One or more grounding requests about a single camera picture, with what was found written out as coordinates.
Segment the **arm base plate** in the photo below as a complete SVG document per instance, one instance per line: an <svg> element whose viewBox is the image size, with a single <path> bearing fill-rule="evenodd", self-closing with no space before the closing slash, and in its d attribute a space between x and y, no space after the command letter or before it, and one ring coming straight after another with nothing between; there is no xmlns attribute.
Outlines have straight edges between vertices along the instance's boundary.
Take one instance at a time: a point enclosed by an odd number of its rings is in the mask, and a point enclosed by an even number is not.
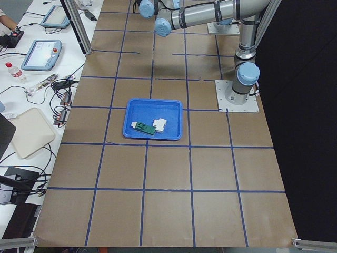
<svg viewBox="0 0 337 253"><path fill-rule="evenodd" d="M213 22L207 24L207 29L208 33L213 35L239 36L240 34L239 25L240 22L235 20L227 25L221 25L216 22Z"/></svg>
<svg viewBox="0 0 337 253"><path fill-rule="evenodd" d="M216 95L218 109L220 112L239 112L239 113L259 113L254 89L248 94L240 95L232 90L232 82L230 80L216 80Z"/></svg>

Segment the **person forearm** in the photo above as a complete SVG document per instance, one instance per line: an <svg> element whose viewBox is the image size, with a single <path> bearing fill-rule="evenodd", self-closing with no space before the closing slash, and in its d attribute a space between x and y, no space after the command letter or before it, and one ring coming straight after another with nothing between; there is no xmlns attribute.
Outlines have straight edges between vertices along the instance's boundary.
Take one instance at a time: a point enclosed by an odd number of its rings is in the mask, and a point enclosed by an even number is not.
<svg viewBox="0 0 337 253"><path fill-rule="evenodd" d="M17 23L7 16L2 9L0 9L0 21L5 27L10 29L11 31L16 30Z"/></svg>

